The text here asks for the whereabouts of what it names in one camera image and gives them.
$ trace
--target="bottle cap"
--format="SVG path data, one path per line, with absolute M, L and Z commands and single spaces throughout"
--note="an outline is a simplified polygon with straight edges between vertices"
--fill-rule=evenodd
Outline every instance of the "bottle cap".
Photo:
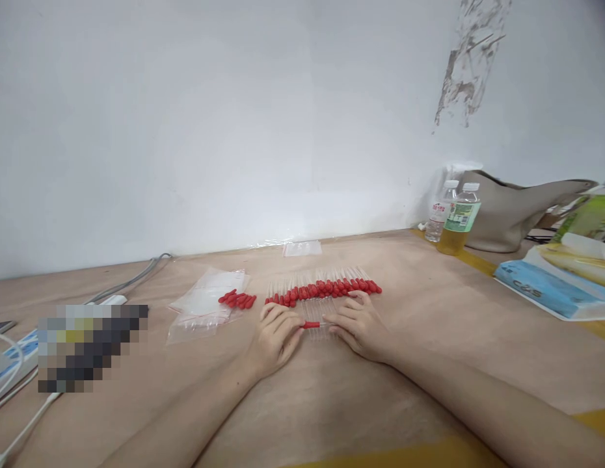
M 468 192 L 475 192 L 480 187 L 478 182 L 466 182 L 463 184 L 463 190 Z

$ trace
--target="plastic bottle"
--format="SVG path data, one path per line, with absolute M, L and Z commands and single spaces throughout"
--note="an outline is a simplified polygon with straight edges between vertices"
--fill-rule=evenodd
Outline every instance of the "plastic bottle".
M 431 216 L 426 223 L 426 233 L 424 237 L 431 242 L 439 242 L 441 232 L 444 230 L 444 223 L 450 212 L 450 204 L 457 198 L 456 188 L 459 181 L 447 180 L 444 182 L 443 193 L 437 199 L 431 210 Z
M 463 250 L 480 209 L 480 199 L 476 193 L 479 187 L 479 183 L 463 184 L 463 191 L 450 205 L 450 213 L 437 244 L 437 250 L 442 254 L 459 255 Z
M 605 239 L 605 181 L 602 187 L 587 193 L 585 198 L 586 202 L 565 219 L 551 242 L 560 243 L 567 232 L 597 241 Z

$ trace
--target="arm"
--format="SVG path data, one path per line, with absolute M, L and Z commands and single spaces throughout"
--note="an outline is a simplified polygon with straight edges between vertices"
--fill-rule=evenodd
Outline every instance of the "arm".
M 434 352 L 404 344 L 383 324 L 370 297 L 353 291 L 325 317 L 356 353 L 394 367 L 451 411 L 514 467 L 605 467 L 605 438 L 501 380 Z
M 288 361 L 300 341 L 303 324 L 304 320 L 286 307 L 265 306 L 244 354 L 209 382 L 190 385 L 100 468 L 192 466 L 248 391 Z

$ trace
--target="bottle label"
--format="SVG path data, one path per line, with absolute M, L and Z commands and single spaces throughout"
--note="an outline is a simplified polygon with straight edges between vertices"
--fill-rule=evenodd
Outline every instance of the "bottle label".
M 451 203 L 444 229 L 454 232 L 469 232 L 480 209 L 480 203 Z
M 433 212 L 431 213 L 431 221 L 444 222 L 450 212 L 450 203 L 439 202 L 433 205 Z

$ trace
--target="table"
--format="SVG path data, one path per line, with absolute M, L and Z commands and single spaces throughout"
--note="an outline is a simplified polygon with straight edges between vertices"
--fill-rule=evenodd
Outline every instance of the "table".
M 605 339 L 557 320 L 461 259 L 408 231 L 322 242 L 323 255 L 282 257 L 267 247 L 162 260 L 125 293 L 148 304 L 144 340 L 119 357 L 88 394 L 52 405 L 14 466 L 95 467 L 186 385 L 208 379 L 245 349 L 269 281 L 298 270 L 362 266 L 384 292 L 373 303 L 405 339 L 489 372 L 605 434 Z M 245 268 L 258 300 L 216 336 L 165 346 L 167 305 L 211 265 Z M 80 304 L 140 272 L 146 262 L 0 281 L 0 320 L 19 339 L 55 304 Z M 0 451 L 45 400 L 28 385 L 0 410 Z M 201 467 L 389 466 L 407 462 L 501 463 L 444 408 L 393 369 L 365 361 L 339 340 L 304 340 L 292 360 L 260 382 L 198 461 Z

